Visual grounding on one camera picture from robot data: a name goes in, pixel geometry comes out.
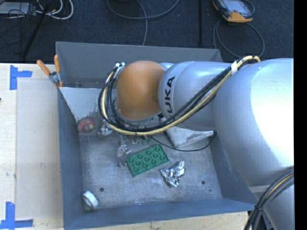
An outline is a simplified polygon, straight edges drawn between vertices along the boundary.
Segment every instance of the yellow cable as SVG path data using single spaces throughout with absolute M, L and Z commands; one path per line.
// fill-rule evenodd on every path
M 287 177 L 285 177 L 274 188 L 272 188 L 272 190 L 269 192 L 269 194 L 266 196 L 266 198 L 268 198 L 282 183 L 284 183 L 286 180 L 288 180 L 293 174 L 294 174 L 294 172 L 291 173 L 290 175 L 288 175 Z
M 253 56 L 246 56 L 243 59 L 241 59 L 237 66 L 240 67 L 245 61 L 250 60 L 250 59 L 255 59 L 257 61 L 260 61 L 259 57 L 253 57 Z M 111 72 L 106 80 L 106 83 L 109 81 L 109 79 L 111 78 L 113 72 Z M 189 112 L 187 112 L 186 114 L 184 114 L 183 116 L 181 116 L 180 118 L 178 118 L 177 120 L 173 121 L 172 123 L 159 128 L 159 129 L 155 129 L 155 130 L 151 130 L 151 131 L 145 131 L 145 132 L 138 132 L 138 131 L 128 131 L 128 130 L 124 130 L 124 129 L 120 129 L 112 124 L 109 124 L 109 126 L 111 127 L 111 129 L 113 129 L 116 132 L 119 132 L 123 135 L 131 135 L 131 136 L 148 136 L 148 135 L 154 135 L 163 131 L 166 131 L 167 129 L 176 126 L 177 124 L 183 122 L 185 119 L 187 119 L 188 117 L 190 117 L 192 114 L 194 114 L 196 111 L 198 111 L 211 97 L 213 97 L 216 92 L 219 90 L 219 88 L 222 86 L 222 84 L 231 76 L 231 72 L 229 72 L 217 85 L 216 87 L 214 87 L 214 89 L 201 101 L 199 102 L 192 110 L 190 110 Z M 106 107 L 105 107 L 105 97 L 106 97 L 106 91 L 107 91 L 107 87 L 103 90 L 102 93 L 102 98 L 101 98 L 101 106 L 102 106 L 102 112 L 104 114 L 105 117 L 107 117 L 106 114 Z

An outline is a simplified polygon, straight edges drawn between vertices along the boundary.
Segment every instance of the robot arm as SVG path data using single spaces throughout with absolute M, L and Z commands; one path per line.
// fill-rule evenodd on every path
M 107 90 L 115 82 L 116 104 Z M 100 103 L 104 119 L 124 135 L 147 136 L 173 126 L 216 131 L 247 186 L 266 186 L 272 189 L 267 196 L 279 195 L 266 206 L 274 229 L 293 228 L 293 59 L 245 57 L 231 66 L 133 62 L 109 74 Z M 165 120 L 155 123 L 157 116 Z M 253 213 L 251 222 L 257 218 Z

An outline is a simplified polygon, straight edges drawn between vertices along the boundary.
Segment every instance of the power cable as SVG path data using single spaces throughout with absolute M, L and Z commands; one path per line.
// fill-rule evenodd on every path
M 286 172 L 284 175 L 277 178 L 265 190 L 255 205 L 253 211 L 251 212 L 244 230 L 256 230 L 258 228 L 262 211 L 264 210 L 265 206 L 293 184 L 294 168 L 291 168 L 289 172 Z
M 22 55 L 22 60 L 25 60 L 25 57 L 26 57 L 28 51 L 30 50 L 30 47 L 31 47 L 31 45 L 32 45 L 32 43 L 34 41 L 34 38 L 35 38 L 35 36 L 36 36 L 36 34 L 37 34 L 38 30 L 39 30 L 39 27 L 41 26 L 41 24 L 43 22 L 43 19 L 45 18 L 46 12 L 49 9 L 51 3 L 52 3 L 52 0 L 46 0 L 46 4 L 45 4 L 45 7 L 44 7 L 43 14 L 40 17 L 40 19 L 39 19 L 39 21 L 38 21 L 38 23 L 36 25 L 36 28 L 35 28 L 32 36 L 31 36 L 31 38 L 29 39 L 27 45 L 25 46 L 25 49 L 24 49 L 24 52 L 23 52 L 23 55 Z
M 242 57 L 242 56 L 237 55 L 237 54 L 233 53 L 232 51 L 230 51 L 230 50 L 222 43 L 222 41 L 221 41 L 221 39 L 220 39 L 220 36 L 219 36 L 219 34 L 218 34 L 218 26 L 219 26 L 219 24 L 220 24 L 221 21 L 222 21 L 222 20 L 219 20 L 219 21 L 215 24 L 214 29 L 213 29 L 213 43 L 214 43 L 214 48 L 217 49 L 217 45 L 216 45 L 216 41 L 215 41 L 215 36 L 216 36 L 217 39 L 218 39 L 218 41 L 219 41 L 219 43 L 222 45 L 222 47 L 223 47 L 228 53 L 232 54 L 232 55 L 235 56 L 235 57 Z M 248 26 L 250 26 L 250 27 L 257 33 L 257 35 L 259 36 L 259 38 L 261 39 L 261 43 L 262 43 L 262 52 L 259 54 L 259 57 L 261 57 L 261 56 L 263 55 L 263 53 L 264 53 L 264 50 L 265 50 L 265 43 L 264 43 L 264 40 L 263 40 L 263 38 L 262 38 L 260 32 L 259 32 L 254 26 L 252 26 L 250 23 L 246 23 L 246 24 L 247 24 Z
M 250 61 L 260 61 L 260 59 L 259 59 L 258 56 L 246 56 L 246 57 L 236 61 L 235 63 L 237 65 L 237 68 L 241 69 L 241 67 L 243 65 L 247 64 Z M 127 124 L 125 124 L 125 122 L 122 122 L 119 125 L 118 125 L 118 123 L 114 123 L 108 117 L 108 114 L 107 114 L 108 113 L 108 104 L 106 104 L 106 102 L 108 101 L 108 97 L 107 97 L 108 91 L 107 90 L 109 88 L 110 82 L 112 82 L 111 79 L 117 77 L 117 74 L 119 73 L 119 69 L 120 69 L 119 66 L 115 67 L 111 71 L 111 73 L 109 73 L 109 75 L 107 76 L 105 85 L 102 88 L 101 93 L 100 93 L 99 98 L 98 98 L 98 109 L 99 109 L 99 112 L 102 115 L 102 117 L 105 119 L 105 121 L 111 127 L 111 129 L 113 129 L 114 131 L 119 132 L 121 134 L 124 134 L 124 135 L 133 135 L 133 136 L 147 136 L 147 135 L 157 134 L 157 133 L 166 131 L 167 129 L 180 124 L 185 119 L 187 119 L 191 115 L 193 115 L 200 108 L 202 108 L 208 101 L 210 101 L 215 96 L 215 94 L 217 93 L 219 88 L 222 86 L 222 84 L 232 75 L 232 72 L 229 71 L 229 72 L 227 72 L 227 74 L 221 80 L 218 81 L 218 83 L 215 83 L 215 85 L 213 85 L 213 83 L 210 82 L 209 83 L 210 87 L 206 86 L 206 91 L 210 91 L 210 93 L 208 95 L 206 95 L 203 100 L 199 101 L 199 103 L 197 103 L 191 110 L 188 110 L 183 115 L 181 115 L 178 119 L 175 119 L 171 123 L 167 123 L 164 126 L 158 126 L 158 127 L 152 127 L 152 128 L 146 128 L 146 127 L 141 128 L 141 127 L 139 127 L 138 129 L 133 129 L 132 127 L 127 126 Z
M 65 16 L 65 17 L 55 16 L 55 14 L 59 14 L 62 11 L 63 7 L 65 7 L 64 4 L 63 4 L 63 0 L 59 0 L 59 1 L 60 1 L 59 9 L 56 10 L 56 11 L 48 11 L 46 13 L 46 15 L 50 16 L 51 18 L 56 19 L 56 20 L 67 20 L 67 19 L 71 18 L 73 16 L 73 12 L 74 12 L 74 6 L 73 6 L 73 3 L 72 3 L 72 0 L 68 0 L 70 8 L 71 8 L 71 12 L 68 16 Z M 36 2 L 38 4 L 39 8 L 42 10 L 42 11 L 36 10 L 36 12 L 37 13 L 43 13 L 44 7 L 42 6 L 42 4 L 40 3 L 39 0 L 36 0 Z
M 27 11 L 27 13 L 24 13 L 23 11 L 21 11 L 21 6 L 22 6 L 22 2 L 23 2 L 23 0 L 20 0 L 20 8 L 19 9 L 12 9 L 12 10 L 10 10 L 9 12 L 8 12 L 8 17 L 9 18 L 18 18 L 18 16 L 12 16 L 12 17 L 10 17 L 10 13 L 11 12 L 13 12 L 13 11 L 18 11 L 19 13 L 23 13 L 25 16 L 23 16 L 23 21 L 21 22 L 21 24 L 20 24 L 20 40 L 18 40 L 18 41 L 16 41 L 16 42 L 14 42 L 14 43 L 9 43 L 8 42 L 8 40 L 5 38 L 5 34 L 9 31 L 9 30 L 11 30 L 12 28 L 13 28 L 13 26 L 14 26 L 14 24 L 16 23 L 16 21 L 17 20 L 14 20 L 14 22 L 10 25 L 10 27 L 9 27 L 9 29 L 8 30 L 6 30 L 5 32 L 2 32 L 2 33 L 0 33 L 0 37 L 5 41 L 5 43 L 6 43 L 6 46 L 3 46 L 3 47 L 1 47 L 1 48 L 5 48 L 5 47 L 9 47 L 10 48 L 10 50 L 14 53 L 14 54 L 17 54 L 17 55 L 21 55 L 22 53 L 23 53 L 23 50 L 22 50 L 22 41 L 24 40 L 24 38 L 25 38 L 25 31 L 26 31 L 26 25 L 27 25 L 27 20 L 28 20 L 28 18 L 31 18 L 31 16 L 30 16 L 30 14 L 31 14 L 31 10 L 32 10 L 32 7 L 31 6 L 29 6 L 28 7 L 28 11 Z M 20 43 L 20 49 L 19 49 L 19 51 L 17 52 L 17 51 L 15 51 L 13 48 L 12 48 L 12 46 L 13 45 L 15 45 L 15 44 L 17 44 L 17 43 Z
M 176 0 L 175 4 L 174 4 L 170 9 L 168 9 L 167 11 L 165 11 L 165 12 L 163 12 L 163 13 L 160 13 L 160 14 L 151 15 L 151 16 L 147 16 L 147 15 L 146 15 L 146 12 L 145 12 L 145 9 L 144 9 L 144 7 L 142 6 L 142 4 L 141 4 L 138 0 L 136 0 L 136 1 L 137 1 L 138 5 L 141 7 L 141 9 L 142 9 L 142 11 L 143 11 L 143 13 L 144 13 L 144 16 L 143 16 L 143 17 L 132 17 L 132 16 L 126 16 L 126 15 L 117 13 L 116 11 L 114 11 L 114 10 L 111 8 L 111 6 L 110 6 L 110 4 L 109 4 L 109 0 L 106 0 L 106 4 L 107 4 L 108 8 L 109 8 L 114 14 L 116 14 L 116 15 L 122 17 L 122 18 L 132 19 L 132 20 L 145 20 L 145 22 L 146 22 L 145 36 L 144 36 L 143 43 L 142 43 L 142 46 L 144 46 L 144 45 L 145 45 L 145 41 L 146 41 L 146 37 L 147 37 L 147 31 L 148 31 L 148 20 L 149 20 L 149 19 L 157 19 L 157 18 L 159 18 L 159 17 L 162 17 L 162 16 L 166 15 L 167 13 L 169 13 L 170 11 L 172 11 L 172 10 L 176 7 L 176 5 L 178 4 L 179 0 Z
M 191 152 L 191 151 L 201 151 L 201 150 L 206 149 L 206 148 L 211 144 L 211 142 L 213 141 L 213 139 L 214 139 L 214 137 L 216 136 L 216 134 L 217 134 L 217 132 L 214 131 L 214 132 L 213 132 L 213 135 L 212 135 L 211 138 L 210 138 L 210 141 L 208 142 L 208 144 L 207 144 L 206 146 L 204 146 L 203 148 L 193 149 L 193 150 L 181 150 L 181 149 L 178 149 L 178 148 L 176 148 L 176 147 L 171 147 L 171 146 L 169 146 L 169 145 L 166 145 L 166 144 L 164 144 L 164 143 L 158 141 L 158 140 L 157 140 L 156 138 L 154 138 L 152 135 L 149 136 L 149 137 L 152 138 L 153 140 L 155 140 L 156 142 L 158 142 L 159 144 L 161 144 L 161 145 L 163 145 L 163 146 L 165 146 L 165 147 L 168 147 L 168 148 L 170 148 L 170 149 L 173 149 L 173 150 L 176 150 L 176 151 Z

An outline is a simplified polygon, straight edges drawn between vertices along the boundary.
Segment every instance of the metal bracket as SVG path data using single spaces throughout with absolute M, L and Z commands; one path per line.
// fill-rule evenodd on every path
M 119 149 L 117 150 L 117 156 L 118 156 L 118 165 L 120 167 L 127 165 L 126 163 L 127 156 L 131 152 L 132 152 L 131 150 L 127 149 L 126 145 L 119 147 Z
M 60 74 L 58 73 L 58 72 L 52 72 L 52 73 L 50 73 L 49 74 L 49 76 L 48 76 L 49 78 L 50 78 L 50 80 L 53 82 L 53 83 L 58 83 L 58 82 L 62 82 L 62 80 L 61 80 L 61 76 L 60 76 Z
M 119 73 L 125 68 L 126 64 L 125 62 L 116 63 L 114 66 L 114 69 L 116 70 L 114 74 L 114 79 L 118 79 Z
M 112 133 L 112 129 L 111 127 L 107 124 L 107 122 L 105 120 L 103 120 L 103 124 L 100 128 L 100 131 L 98 131 L 97 135 L 98 137 L 102 138 L 104 136 L 108 136 Z

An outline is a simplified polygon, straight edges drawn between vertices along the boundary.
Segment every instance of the gray bin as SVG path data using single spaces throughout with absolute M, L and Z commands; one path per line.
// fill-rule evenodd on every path
M 133 177 L 127 166 L 118 167 L 118 134 L 113 132 L 104 139 L 99 139 L 96 131 L 80 135 L 71 111 L 73 101 L 67 101 L 74 97 L 63 96 L 63 90 L 67 88 L 102 88 L 104 77 L 118 62 L 222 62 L 219 50 L 56 42 L 56 54 L 64 81 L 64 88 L 58 90 L 64 229 L 179 219 L 254 208 L 257 201 L 230 162 L 218 135 L 208 148 L 197 152 L 174 151 L 162 145 L 169 161 Z M 163 133 L 156 138 L 169 142 Z M 155 144 L 155 141 L 128 144 L 128 148 L 136 152 Z M 179 187 L 171 188 L 160 169 L 170 168 L 180 160 L 186 161 L 186 174 Z M 82 194 L 87 190 L 98 199 L 99 206 L 95 210 L 88 210 L 83 202 Z

